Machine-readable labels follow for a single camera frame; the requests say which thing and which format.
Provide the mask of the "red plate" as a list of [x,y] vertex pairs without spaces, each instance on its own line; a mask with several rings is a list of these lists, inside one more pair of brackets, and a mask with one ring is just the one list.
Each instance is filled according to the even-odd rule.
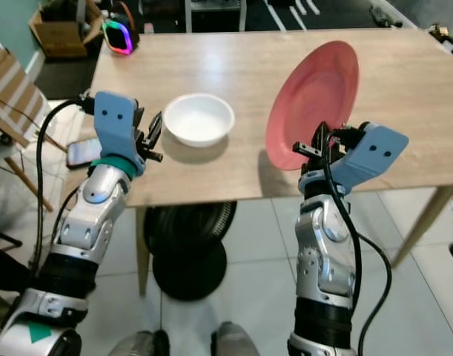
[[265,149],[274,167],[297,170],[306,157],[294,152],[294,143],[310,143],[322,122],[341,128],[349,120],[359,78],[357,53],[344,41],[320,45],[294,68],[267,123]]

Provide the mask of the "white bowl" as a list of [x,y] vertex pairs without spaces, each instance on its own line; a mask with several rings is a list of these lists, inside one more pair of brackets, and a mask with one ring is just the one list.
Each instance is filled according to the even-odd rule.
[[233,108],[209,93],[190,93],[172,99],[164,110],[166,130],[189,147],[210,147],[226,138],[236,122]]

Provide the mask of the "black smartphone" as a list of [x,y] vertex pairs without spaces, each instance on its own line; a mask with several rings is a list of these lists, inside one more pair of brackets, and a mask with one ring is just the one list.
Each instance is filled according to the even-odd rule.
[[66,167],[69,170],[86,168],[101,157],[101,143],[98,138],[77,140],[67,145]]

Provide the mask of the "black speaker with rainbow light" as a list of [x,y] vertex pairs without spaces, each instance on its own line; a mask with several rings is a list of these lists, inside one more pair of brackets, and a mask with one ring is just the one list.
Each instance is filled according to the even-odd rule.
[[131,55],[140,43],[140,33],[127,15],[111,15],[103,21],[102,30],[108,48],[120,55]]

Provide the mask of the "wooden table leg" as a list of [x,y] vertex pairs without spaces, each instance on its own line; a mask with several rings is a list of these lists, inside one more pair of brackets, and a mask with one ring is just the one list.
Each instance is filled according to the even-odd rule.
[[135,207],[134,231],[136,234],[136,260],[138,274],[138,294],[145,297],[148,291],[148,278],[151,272],[151,252],[145,243],[144,219],[146,216],[146,207]]
[[431,194],[429,201],[423,207],[419,217],[415,220],[406,235],[405,241],[399,248],[396,257],[392,262],[392,270],[401,265],[403,261],[411,254],[411,250],[420,241],[420,238],[432,227],[437,217],[442,214],[442,210],[450,203],[453,197],[453,185],[437,186],[434,193]]

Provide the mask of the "brown white striped cushion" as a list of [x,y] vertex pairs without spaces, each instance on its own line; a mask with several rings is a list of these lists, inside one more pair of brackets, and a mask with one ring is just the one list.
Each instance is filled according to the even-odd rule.
[[0,50],[0,131],[20,145],[32,139],[49,102],[8,50]]

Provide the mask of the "brown cardboard box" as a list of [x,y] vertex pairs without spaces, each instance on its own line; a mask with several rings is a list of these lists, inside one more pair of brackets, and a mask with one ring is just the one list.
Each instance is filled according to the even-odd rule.
[[102,24],[105,20],[94,0],[86,3],[85,14],[80,13],[78,0],[54,0],[37,7],[27,20],[39,47],[49,59],[76,59],[87,57],[88,52],[103,37]]

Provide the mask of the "black trouser leg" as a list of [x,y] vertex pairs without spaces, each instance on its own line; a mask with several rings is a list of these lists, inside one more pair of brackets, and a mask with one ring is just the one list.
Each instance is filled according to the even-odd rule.
[[39,289],[42,285],[39,278],[30,276],[30,269],[19,263],[0,248],[0,289],[2,291],[22,292],[25,289]]

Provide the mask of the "grey left robot foot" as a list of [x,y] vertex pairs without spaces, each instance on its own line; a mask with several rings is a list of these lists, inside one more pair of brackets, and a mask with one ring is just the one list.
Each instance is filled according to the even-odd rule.
[[107,356],[170,356],[168,333],[141,330],[119,341]]

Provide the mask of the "grey robot foot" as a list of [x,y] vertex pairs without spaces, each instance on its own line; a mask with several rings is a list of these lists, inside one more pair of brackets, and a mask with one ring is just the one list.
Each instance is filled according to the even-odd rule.
[[259,349],[238,323],[226,321],[211,335],[211,356],[261,356]]
[[107,356],[170,356],[168,333],[141,330],[119,341]]

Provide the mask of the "grey right robot foot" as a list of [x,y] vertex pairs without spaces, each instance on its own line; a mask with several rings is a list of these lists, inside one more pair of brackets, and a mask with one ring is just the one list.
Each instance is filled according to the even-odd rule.
[[226,321],[211,335],[211,356],[261,356],[259,349],[238,323]]

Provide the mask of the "white metal frame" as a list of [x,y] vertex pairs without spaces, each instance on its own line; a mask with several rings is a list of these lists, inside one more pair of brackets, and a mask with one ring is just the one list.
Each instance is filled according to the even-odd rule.
[[193,13],[239,11],[237,30],[244,33],[248,17],[248,0],[182,0],[185,9],[185,32],[193,32]]

